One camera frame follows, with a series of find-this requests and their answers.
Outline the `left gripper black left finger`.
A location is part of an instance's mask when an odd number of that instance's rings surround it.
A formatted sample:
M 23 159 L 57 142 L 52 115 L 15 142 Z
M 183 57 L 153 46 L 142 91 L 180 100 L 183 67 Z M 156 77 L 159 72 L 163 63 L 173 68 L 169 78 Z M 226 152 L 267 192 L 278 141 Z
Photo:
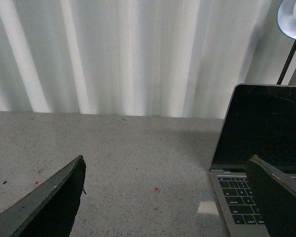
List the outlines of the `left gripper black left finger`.
M 0 237 L 68 237 L 85 173 L 86 164 L 79 155 L 0 214 Z

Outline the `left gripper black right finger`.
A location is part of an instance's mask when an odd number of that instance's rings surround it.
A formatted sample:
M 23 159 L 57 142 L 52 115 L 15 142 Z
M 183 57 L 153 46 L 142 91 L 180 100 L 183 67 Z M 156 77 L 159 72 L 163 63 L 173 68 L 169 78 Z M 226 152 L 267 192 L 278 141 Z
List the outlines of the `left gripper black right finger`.
M 270 236 L 296 237 L 296 180 L 257 155 L 245 173 Z

